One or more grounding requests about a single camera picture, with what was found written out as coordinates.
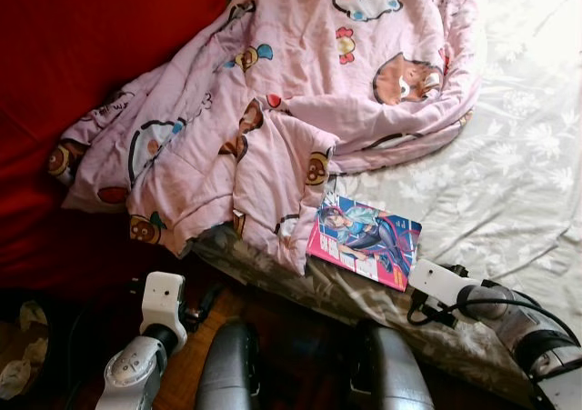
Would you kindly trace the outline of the colourful anime magazine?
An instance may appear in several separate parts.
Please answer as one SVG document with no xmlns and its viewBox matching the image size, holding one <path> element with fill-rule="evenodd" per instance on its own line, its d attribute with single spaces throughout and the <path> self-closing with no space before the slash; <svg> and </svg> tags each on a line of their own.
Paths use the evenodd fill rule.
<svg viewBox="0 0 582 410">
<path fill-rule="evenodd" d="M 343 195 L 326 195 L 317 211 L 307 253 L 378 282 L 405 291 L 418 255 L 423 225 Z"/>
</svg>

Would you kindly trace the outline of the large red cushion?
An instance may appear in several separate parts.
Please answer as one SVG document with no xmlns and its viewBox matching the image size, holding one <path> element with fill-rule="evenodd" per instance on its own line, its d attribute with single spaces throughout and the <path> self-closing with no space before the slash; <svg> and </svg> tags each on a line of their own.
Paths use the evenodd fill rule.
<svg viewBox="0 0 582 410">
<path fill-rule="evenodd" d="M 170 261 L 124 215 L 61 206 L 59 136 L 161 65 L 227 0 L 0 0 L 0 289 L 92 291 Z"/>
</svg>

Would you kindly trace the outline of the silver right robot leg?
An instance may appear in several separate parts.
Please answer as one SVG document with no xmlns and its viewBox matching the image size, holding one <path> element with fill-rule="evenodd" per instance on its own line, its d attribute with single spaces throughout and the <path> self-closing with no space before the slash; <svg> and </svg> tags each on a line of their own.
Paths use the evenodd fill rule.
<svg viewBox="0 0 582 410">
<path fill-rule="evenodd" d="M 418 361 L 403 336 L 371 322 L 363 323 L 370 359 L 371 403 L 375 410 L 436 410 Z"/>
</svg>

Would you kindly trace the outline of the pink cartoon print quilt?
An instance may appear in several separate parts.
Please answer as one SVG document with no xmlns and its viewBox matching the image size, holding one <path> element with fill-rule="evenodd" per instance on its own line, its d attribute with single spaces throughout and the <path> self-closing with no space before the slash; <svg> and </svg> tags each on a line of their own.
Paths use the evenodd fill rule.
<svg viewBox="0 0 582 410">
<path fill-rule="evenodd" d="M 166 64 L 67 128 L 65 209 L 124 212 L 183 255 L 232 225 L 303 274 L 333 175 L 458 137 L 478 98 L 487 0 L 236 0 Z"/>
</svg>

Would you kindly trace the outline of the bed with white floral sheet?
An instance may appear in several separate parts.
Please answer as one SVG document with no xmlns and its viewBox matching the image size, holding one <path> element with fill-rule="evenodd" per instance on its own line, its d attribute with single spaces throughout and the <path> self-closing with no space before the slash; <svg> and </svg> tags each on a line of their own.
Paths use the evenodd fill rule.
<svg viewBox="0 0 582 410">
<path fill-rule="evenodd" d="M 579 331 L 582 0 L 487 0 L 484 32 L 483 84 L 460 135 L 407 164 L 341 175 L 328 189 L 419 222 L 420 260 L 521 291 Z M 532 386 L 482 325 L 412 326 L 407 294 L 315 260 L 296 275 L 225 228 L 193 253 L 328 317 L 395 328 L 424 363 L 529 406 Z"/>
</svg>

